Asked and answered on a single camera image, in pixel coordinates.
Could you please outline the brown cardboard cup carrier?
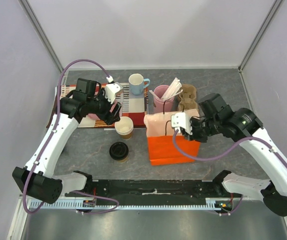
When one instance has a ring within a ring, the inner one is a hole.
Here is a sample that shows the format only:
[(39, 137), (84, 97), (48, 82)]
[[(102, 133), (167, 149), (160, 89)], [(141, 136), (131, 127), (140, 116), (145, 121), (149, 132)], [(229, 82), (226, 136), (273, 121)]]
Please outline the brown cardboard cup carrier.
[(198, 110), (197, 89), (191, 84), (183, 84), (180, 88), (182, 92), (177, 96), (179, 112), (186, 110)]

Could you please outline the orange paper bag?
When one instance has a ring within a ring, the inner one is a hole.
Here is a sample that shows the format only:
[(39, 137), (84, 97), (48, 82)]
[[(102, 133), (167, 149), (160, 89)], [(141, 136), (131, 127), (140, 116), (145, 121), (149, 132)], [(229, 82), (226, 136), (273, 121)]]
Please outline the orange paper bag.
[[(190, 109), (184, 111), (188, 116), (199, 117), (198, 110)], [(162, 112), (145, 115), (143, 122), (146, 126), (146, 137), (148, 144), (148, 157), (152, 166), (191, 163), (194, 160), (181, 154), (173, 145), (173, 134), (171, 127), (171, 116), (179, 113)], [(201, 143), (186, 140), (181, 133), (176, 135), (176, 143), (185, 153), (197, 156)]]

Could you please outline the black plastic cup lid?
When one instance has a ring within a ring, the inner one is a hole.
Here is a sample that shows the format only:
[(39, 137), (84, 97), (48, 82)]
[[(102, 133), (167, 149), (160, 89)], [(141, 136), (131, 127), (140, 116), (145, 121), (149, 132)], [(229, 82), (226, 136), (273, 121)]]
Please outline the black plastic cup lid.
[(120, 160), (127, 157), (129, 147), (124, 142), (115, 142), (109, 148), (109, 155), (113, 160)]

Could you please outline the brown paper coffee cup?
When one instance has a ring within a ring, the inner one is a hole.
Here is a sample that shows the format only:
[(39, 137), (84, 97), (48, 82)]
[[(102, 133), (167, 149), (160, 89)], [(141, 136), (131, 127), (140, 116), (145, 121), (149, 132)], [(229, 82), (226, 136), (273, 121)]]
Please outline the brown paper coffee cup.
[(116, 161), (117, 163), (125, 163), (127, 160), (128, 160), (128, 157), (125, 157), (125, 158), (123, 158), (123, 159), (115, 159), (115, 161)]

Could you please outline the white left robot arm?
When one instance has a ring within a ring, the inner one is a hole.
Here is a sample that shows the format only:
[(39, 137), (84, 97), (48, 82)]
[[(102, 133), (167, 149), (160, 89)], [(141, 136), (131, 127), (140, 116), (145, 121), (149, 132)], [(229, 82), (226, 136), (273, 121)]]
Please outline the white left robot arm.
[(99, 82), (79, 78), (76, 88), (59, 101), (60, 108), (36, 152), (24, 167), (16, 167), (12, 177), (26, 196), (53, 204), (72, 191), (87, 197), (93, 192), (93, 184), (87, 181), (89, 174), (73, 172), (55, 176), (54, 170), (68, 139), (89, 114), (96, 115), (106, 125), (120, 120), (122, 105), (116, 97), (123, 92), (118, 82), (101, 86)]

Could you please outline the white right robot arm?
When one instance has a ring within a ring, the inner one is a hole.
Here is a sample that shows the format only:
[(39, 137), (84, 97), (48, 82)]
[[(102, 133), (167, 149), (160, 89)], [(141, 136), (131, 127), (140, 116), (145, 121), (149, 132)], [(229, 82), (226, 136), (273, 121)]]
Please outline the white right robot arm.
[(201, 118), (179, 112), (172, 116), (171, 126), (189, 141), (205, 143), (209, 137), (223, 135), (234, 144), (224, 153), (210, 157), (218, 160), (234, 148), (245, 149), (268, 175), (268, 179), (255, 179), (223, 170), (212, 184), (213, 193), (224, 197), (228, 193), (240, 194), (262, 201), (273, 213), (287, 216), (287, 158), (274, 144), (263, 123), (248, 108), (233, 111), (218, 93), (201, 99)]

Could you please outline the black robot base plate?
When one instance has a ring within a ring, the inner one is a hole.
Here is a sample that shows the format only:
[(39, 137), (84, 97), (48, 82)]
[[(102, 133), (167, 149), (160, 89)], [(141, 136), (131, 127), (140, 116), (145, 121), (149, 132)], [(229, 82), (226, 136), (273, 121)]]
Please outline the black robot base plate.
[(201, 203), (206, 198), (234, 199), (238, 193), (229, 193), (212, 181), (202, 180), (123, 180), (99, 179), (86, 184), (82, 192), (111, 198), (119, 203)]

